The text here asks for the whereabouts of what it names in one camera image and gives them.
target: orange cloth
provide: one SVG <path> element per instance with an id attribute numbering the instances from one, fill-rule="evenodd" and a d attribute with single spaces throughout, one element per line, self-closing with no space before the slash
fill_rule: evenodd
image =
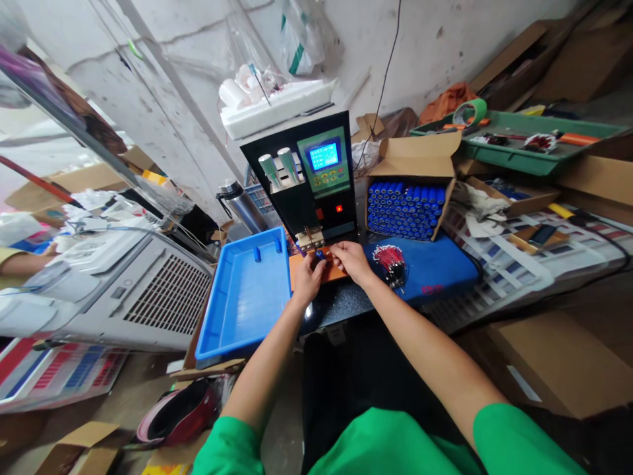
<path id="1" fill-rule="evenodd" d="M 458 82 L 446 89 L 436 100 L 431 102 L 420 114 L 418 125 L 444 119 L 455 112 L 464 102 L 477 99 L 478 95 L 470 90 L 466 82 Z"/>

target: blue plastic tray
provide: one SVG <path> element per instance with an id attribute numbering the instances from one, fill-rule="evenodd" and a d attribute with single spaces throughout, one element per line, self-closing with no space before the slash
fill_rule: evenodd
<path id="1" fill-rule="evenodd" d="M 277 252 L 276 239 L 281 252 Z M 256 247 L 261 262 L 255 261 Z M 282 314 L 290 294 L 283 228 L 224 246 L 202 322 L 196 359 L 205 360 L 262 341 Z"/>

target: blue screen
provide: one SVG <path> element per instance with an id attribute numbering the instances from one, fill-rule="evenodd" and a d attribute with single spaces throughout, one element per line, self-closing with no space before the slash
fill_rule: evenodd
<path id="1" fill-rule="evenodd" d="M 338 151 L 336 144 L 327 144 L 314 150 L 310 150 L 310 160 L 315 171 L 338 163 Z"/>

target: spot welding machine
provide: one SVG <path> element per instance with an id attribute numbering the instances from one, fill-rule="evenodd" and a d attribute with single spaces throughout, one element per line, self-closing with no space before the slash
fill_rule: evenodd
<path id="1" fill-rule="evenodd" d="M 295 119 L 242 140 L 240 149 L 303 251 L 357 239 L 347 111 Z"/>

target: blue mat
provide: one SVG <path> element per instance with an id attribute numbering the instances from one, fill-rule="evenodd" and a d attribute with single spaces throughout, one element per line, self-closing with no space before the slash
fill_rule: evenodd
<path id="1" fill-rule="evenodd" d="M 256 261 L 255 248 L 259 249 L 260 262 Z M 283 228 L 227 244 L 214 277 L 196 359 L 262 341 L 288 300 L 290 267 Z"/>
<path id="2" fill-rule="evenodd" d="M 377 246 L 387 244 L 402 250 L 409 267 L 404 295 L 397 289 L 395 292 L 412 307 L 463 294 L 477 283 L 475 265 L 443 231 L 434 242 L 389 237 L 364 246 L 371 268 L 380 277 L 384 276 L 382 266 L 374 262 L 372 254 Z"/>

